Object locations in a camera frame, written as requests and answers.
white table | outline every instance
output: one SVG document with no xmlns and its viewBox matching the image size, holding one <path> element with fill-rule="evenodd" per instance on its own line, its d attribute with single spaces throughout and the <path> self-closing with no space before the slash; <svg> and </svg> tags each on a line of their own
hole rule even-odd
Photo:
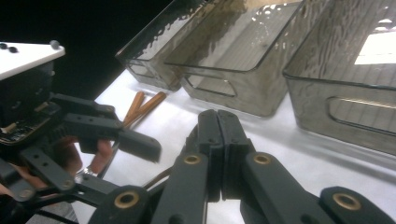
<svg viewBox="0 0 396 224">
<path fill-rule="evenodd" d="M 123 120 L 138 91 L 152 97 L 162 90 L 138 83 L 125 71 L 96 102 L 114 105 L 119 119 Z M 321 190 L 328 187 L 352 189 L 396 220 L 396 158 L 299 129 L 288 95 L 273 117 L 259 118 L 192 99 L 183 89 L 167 92 L 165 101 L 133 127 L 136 132 L 161 143 L 160 162 L 143 161 L 119 151 L 105 180 L 120 186 L 141 186 L 172 166 L 197 124 L 197 115 L 207 109 L 226 109 L 237 115 L 255 148 L 277 157 L 307 191 L 319 196 Z M 81 157 L 85 165 L 92 159 L 91 155 Z M 79 222 L 87 223 L 94 208 L 83 203 L 73 203 L 73 206 Z M 239 201 L 210 203 L 207 223 L 244 223 Z"/>
</svg>

plastic storage bin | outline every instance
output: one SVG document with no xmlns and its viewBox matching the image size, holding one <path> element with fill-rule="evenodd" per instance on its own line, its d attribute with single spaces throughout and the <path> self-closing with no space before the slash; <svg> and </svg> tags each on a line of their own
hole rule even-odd
<svg viewBox="0 0 396 224">
<path fill-rule="evenodd" d="M 137 34 L 116 58 L 137 79 L 152 86 L 176 91 L 181 74 L 163 64 L 164 58 L 213 8 L 205 0 L 175 0 Z"/>
<path fill-rule="evenodd" d="M 197 99 L 273 115 L 287 86 L 282 69 L 327 1 L 220 1 L 165 63 L 183 71 Z"/>
<path fill-rule="evenodd" d="M 334 1 L 284 70 L 299 126 L 396 155 L 396 1 Z"/>
</svg>

black background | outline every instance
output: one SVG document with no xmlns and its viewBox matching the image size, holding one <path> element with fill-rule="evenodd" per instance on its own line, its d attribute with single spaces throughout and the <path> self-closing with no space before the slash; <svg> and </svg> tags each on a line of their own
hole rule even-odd
<svg viewBox="0 0 396 224">
<path fill-rule="evenodd" d="M 52 91 L 93 100 L 124 69 L 116 53 L 170 2 L 0 1 L 0 41 L 59 41 Z"/>
</svg>

white surface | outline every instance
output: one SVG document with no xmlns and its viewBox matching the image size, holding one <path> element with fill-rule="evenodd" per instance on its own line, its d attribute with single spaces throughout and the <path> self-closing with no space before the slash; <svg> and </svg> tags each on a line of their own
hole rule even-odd
<svg viewBox="0 0 396 224">
<path fill-rule="evenodd" d="M 0 80 L 12 77 L 64 55 L 64 47 L 62 46 L 59 49 L 53 49 L 50 45 L 1 43 L 7 44 L 9 48 L 17 48 L 18 52 L 11 53 L 8 49 L 0 49 Z"/>
<path fill-rule="evenodd" d="M 114 105 L 123 120 L 138 91 L 144 91 L 151 97 L 161 90 L 139 84 L 124 72 L 96 102 Z M 207 109 L 227 108 L 192 99 L 183 89 L 168 92 L 165 101 L 133 127 L 162 144 L 160 162 L 143 161 L 119 151 L 105 179 L 120 186 L 141 186 L 172 166 L 198 121 L 197 115 Z M 227 110 L 239 117 L 255 148 L 277 157 L 307 191 L 319 196 L 321 190 L 328 187 L 349 188 L 364 195 L 396 220 L 395 157 L 302 131 L 296 126 L 289 96 L 271 118 Z M 86 164 L 92 158 L 89 155 L 82 157 Z M 80 223 L 87 223 L 94 208 L 82 203 L 73 205 Z M 239 202 L 210 203 L 207 223 L 244 223 L 239 213 Z"/>
</svg>

clear plastic bin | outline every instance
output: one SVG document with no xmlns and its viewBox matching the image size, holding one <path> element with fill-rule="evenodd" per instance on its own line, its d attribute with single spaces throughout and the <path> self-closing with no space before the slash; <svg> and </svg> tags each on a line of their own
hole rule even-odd
<svg viewBox="0 0 396 224">
<path fill-rule="evenodd" d="M 334 1 L 284 75 L 301 128 L 396 155 L 396 1 Z"/>
<path fill-rule="evenodd" d="M 213 8 L 216 1 L 174 0 L 116 55 L 137 81 L 170 91 L 180 88 L 180 71 L 164 58 Z"/>
<path fill-rule="evenodd" d="M 165 63 L 200 100 L 271 116 L 286 94 L 282 69 L 327 1 L 220 1 Z"/>
</svg>

